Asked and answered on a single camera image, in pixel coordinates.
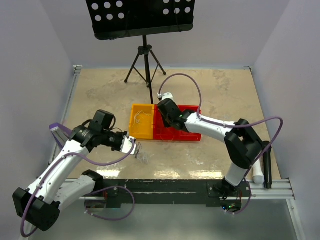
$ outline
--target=beige tabletop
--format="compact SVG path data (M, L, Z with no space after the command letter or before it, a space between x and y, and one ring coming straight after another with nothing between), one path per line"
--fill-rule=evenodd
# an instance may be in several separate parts
M255 84L248 69L166 69L167 76L184 73L198 82L202 92L201 111L204 116L225 121L240 118L250 123L264 118ZM124 79L128 69L83 69L81 71L69 115L64 123L73 129L92 119L99 109L116 116L116 127L129 131L132 104L149 104L149 89L136 73L132 72L128 83ZM155 74L152 89L154 103L157 92L166 79L161 71ZM170 92L179 105L198 105L199 95L194 83L175 76L164 85L162 92ZM265 124L254 127L262 140L270 140ZM104 178L119 179L222 179L227 174L231 160L225 144L202 136L199 142L141 140L148 163L129 156L112 166L95 166L82 161L69 178L78 178L91 169ZM114 161L123 153L99 146L89 158L99 163ZM272 151L272 178L280 179Z

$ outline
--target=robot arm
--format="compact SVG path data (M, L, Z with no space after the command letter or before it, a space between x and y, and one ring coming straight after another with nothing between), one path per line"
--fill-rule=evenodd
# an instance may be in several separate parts
M94 189L101 188L103 177L91 170L84 172L67 187L62 187L83 156L86 157L99 145L127 155L130 151L131 155L135 154L135 138L128 137L127 132L112 132L110 125L113 119L113 114L99 110L88 127L80 125L73 129L62 151L44 173L26 190L18 188L14 192L13 201L18 216L23 217L26 206L34 195L25 219L42 231L50 229L57 221L60 211Z
M241 183L256 157L263 150L263 142L252 127L228 128L201 121L197 113L192 110L187 109L181 112L173 101L171 93L163 94L157 106L165 127L203 134L226 144L232 163L227 175L222 180L221 191L227 195L229 191ZM238 122L229 122L202 115L200 117L229 126L248 124L244 119L240 119Z

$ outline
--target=wall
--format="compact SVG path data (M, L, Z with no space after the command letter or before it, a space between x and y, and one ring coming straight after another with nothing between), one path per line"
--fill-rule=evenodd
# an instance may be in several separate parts
M21 221L12 194L48 164L73 69L39 0L0 1L0 33L0 233L11 240Z
M129 67L141 37L99 41L85 0L41 0L73 64ZM252 66L289 0L196 0L189 32L151 35L148 43L164 66ZM138 62L143 66L143 58Z
M291 0L253 67L266 116L284 118L274 145L290 177L307 239L319 239L320 1ZM269 123L274 134L278 123Z

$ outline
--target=perforated black panel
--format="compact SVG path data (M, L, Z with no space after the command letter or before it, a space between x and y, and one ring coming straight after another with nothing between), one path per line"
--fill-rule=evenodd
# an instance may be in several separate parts
M86 0L86 3L99 40L193 28L195 0Z

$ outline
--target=red plastic container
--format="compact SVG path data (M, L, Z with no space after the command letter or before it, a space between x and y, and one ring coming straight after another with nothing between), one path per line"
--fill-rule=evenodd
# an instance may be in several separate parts
M178 105L181 111L190 109L197 111L198 106ZM163 141L200 141L201 134L184 132L174 129L173 127L166 128L164 126L161 113L158 111L158 106L154 105L154 118L153 118L153 140Z

